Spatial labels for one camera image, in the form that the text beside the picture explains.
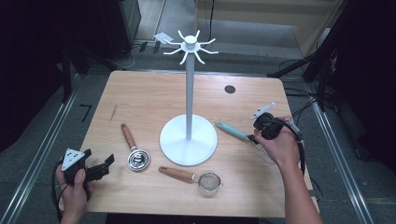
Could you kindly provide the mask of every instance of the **white stand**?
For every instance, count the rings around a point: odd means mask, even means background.
[[[178,33],[184,39],[183,43],[165,41],[168,44],[180,45],[180,49],[165,54],[174,54],[181,50],[186,52],[180,63],[186,62],[186,114],[177,116],[165,124],[161,131],[160,144],[163,153],[170,161],[182,166],[194,166],[208,160],[215,152],[218,143],[213,125],[208,120],[192,114],[194,61],[196,57],[200,63],[204,63],[198,56],[198,50],[210,54],[218,52],[201,48],[201,45],[210,44],[215,39],[200,44],[197,42],[199,31],[196,36],[186,37],[180,31]]]

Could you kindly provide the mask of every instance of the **metal pole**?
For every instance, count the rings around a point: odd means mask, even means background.
[[[191,140],[192,129],[192,98],[194,92],[194,63],[193,53],[187,55],[186,61],[186,139]]]

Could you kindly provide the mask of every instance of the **teal handle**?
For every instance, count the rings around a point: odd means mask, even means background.
[[[247,138],[247,135],[237,129],[235,129],[235,127],[230,126],[224,122],[221,121],[217,121],[216,125],[222,129],[224,132],[229,133],[230,135],[239,138],[242,141],[245,141]]]

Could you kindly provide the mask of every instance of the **wrist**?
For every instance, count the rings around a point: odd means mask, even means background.
[[[78,224],[82,220],[83,215],[76,213],[64,213],[61,224]]]
[[[284,162],[278,163],[277,167],[279,168],[280,173],[282,174],[290,174],[290,173],[301,173],[300,167],[294,162]]]

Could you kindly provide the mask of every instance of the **wooden table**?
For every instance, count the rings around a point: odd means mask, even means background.
[[[167,121],[185,114],[185,75],[150,72],[121,72],[110,75],[81,150],[90,148],[87,165],[102,163],[111,153],[115,162],[110,174],[94,182],[89,201],[91,212],[163,215],[284,217],[285,198],[275,165],[258,156],[256,148],[215,127],[218,145],[213,156],[194,167],[169,161],[160,146],[160,133]],[[232,85],[235,93],[224,88]],[[220,120],[253,133],[249,117],[259,106],[276,102],[269,112],[290,114],[279,79],[195,75],[193,114],[214,126]],[[138,147],[148,151],[148,169],[136,173],[127,166],[130,149],[120,125],[129,126]],[[223,186],[214,197],[203,197],[198,184],[161,174],[160,166],[181,168],[197,175],[217,173]],[[308,189],[312,189],[308,173]]]

